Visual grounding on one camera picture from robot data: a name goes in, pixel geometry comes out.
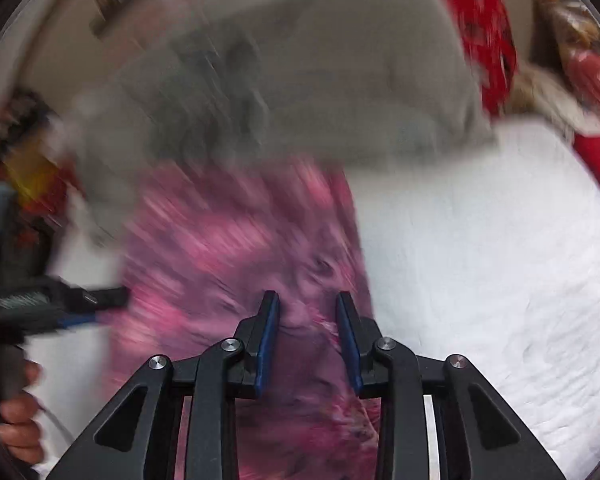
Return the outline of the person's left hand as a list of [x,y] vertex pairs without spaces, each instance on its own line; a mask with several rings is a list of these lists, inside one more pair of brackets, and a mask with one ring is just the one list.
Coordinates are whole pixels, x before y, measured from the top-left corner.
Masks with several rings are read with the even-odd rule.
[[40,464],[45,458],[42,430],[34,420],[39,411],[38,400],[27,389],[0,405],[0,442],[12,457],[28,466]]

